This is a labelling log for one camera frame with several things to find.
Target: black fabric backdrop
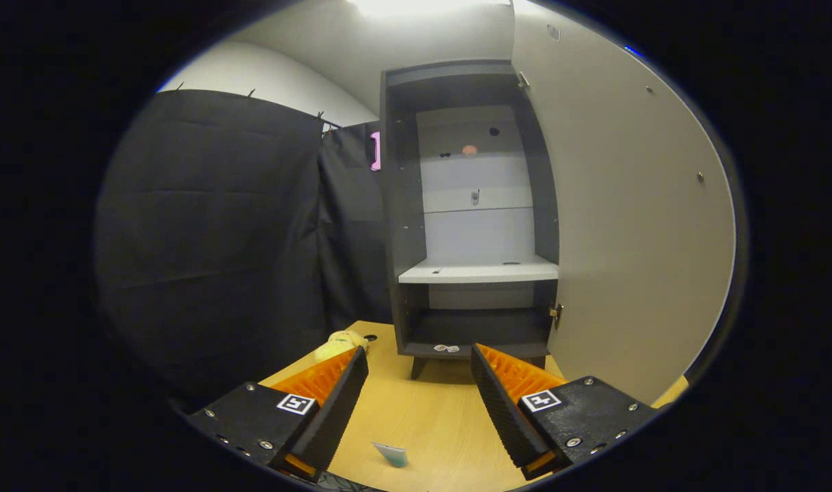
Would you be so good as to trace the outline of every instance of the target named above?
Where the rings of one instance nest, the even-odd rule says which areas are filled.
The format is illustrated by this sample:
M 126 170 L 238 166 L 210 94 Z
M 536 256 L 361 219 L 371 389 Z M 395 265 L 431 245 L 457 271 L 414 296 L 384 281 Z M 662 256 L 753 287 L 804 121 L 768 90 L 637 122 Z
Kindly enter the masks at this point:
M 379 122 L 326 133 L 319 151 L 319 259 L 330 330 L 391 323 L 380 171 L 370 170 Z
M 157 94 L 98 199 L 101 306 L 191 402 L 326 338 L 317 247 L 322 122 L 238 94 Z

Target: cabinet shelf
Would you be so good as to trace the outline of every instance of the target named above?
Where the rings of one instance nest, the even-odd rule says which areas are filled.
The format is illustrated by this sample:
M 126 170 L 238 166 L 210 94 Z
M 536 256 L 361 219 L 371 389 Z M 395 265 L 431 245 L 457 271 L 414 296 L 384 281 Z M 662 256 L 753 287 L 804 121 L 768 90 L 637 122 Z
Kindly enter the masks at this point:
M 401 284 L 487 284 L 557 280 L 559 265 L 537 255 L 498 261 L 438 261 L 426 258 L 398 276 Z
M 514 357 L 549 354 L 547 307 L 515 309 L 428 309 L 413 319 L 402 354 L 439 359 L 469 359 L 470 345 L 482 343 Z M 458 345 L 458 352 L 435 350 Z

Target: white wall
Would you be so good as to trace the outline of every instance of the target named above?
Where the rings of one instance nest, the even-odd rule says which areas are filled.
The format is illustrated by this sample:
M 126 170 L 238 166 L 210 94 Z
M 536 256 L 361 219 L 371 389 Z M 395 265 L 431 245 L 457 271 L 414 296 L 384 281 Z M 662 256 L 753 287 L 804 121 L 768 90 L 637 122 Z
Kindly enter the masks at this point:
M 370 16 L 347 0 L 302 0 L 232 39 L 298 60 L 379 114 L 383 70 L 450 59 L 509 59 L 513 9 L 479 2 L 441 12 L 423 8 L 418 15 Z
M 379 116 L 349 93 L 285 55 L 249 43 L 225 41 L 210 48 L 174 75 L 158 92 L 217 90 L 271 100 L 348 126 Z

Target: wooden table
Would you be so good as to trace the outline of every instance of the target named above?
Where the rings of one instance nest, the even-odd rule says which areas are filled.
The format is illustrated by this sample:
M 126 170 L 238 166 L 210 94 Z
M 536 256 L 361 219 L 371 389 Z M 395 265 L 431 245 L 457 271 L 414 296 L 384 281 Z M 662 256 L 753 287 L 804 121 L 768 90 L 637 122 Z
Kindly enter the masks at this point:
M 431 360 L 410 380 L 413 358 L 398 355 L 391 325 L 357 321 L 351 328 L 378 339 L 369 345 L 369 375 L 329 472 L 390 492 L 493 492 L 527 483 L 501 445 L 468 361 Z M 305 355 L 261 384 L 314 363 Z M 546 370 L 561 376 L 551 356 Z M 409 463 L 392 467 L 372 441 L 406 448 Z

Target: stuffed toy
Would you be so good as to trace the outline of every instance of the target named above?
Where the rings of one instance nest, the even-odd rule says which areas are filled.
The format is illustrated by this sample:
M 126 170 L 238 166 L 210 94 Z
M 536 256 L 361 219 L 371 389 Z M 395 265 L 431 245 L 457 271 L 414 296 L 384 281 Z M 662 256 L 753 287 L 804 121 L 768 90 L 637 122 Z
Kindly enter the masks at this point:
M 318 364 L 318 362 L 326 361 L 335 355 L 342 354 L 354 346 L 362 346 L 366 352 L 367 339 L 353 330 L 334 332 L 328 337 L 328 342 L 323 343 L 313 352 L 313 358 Z

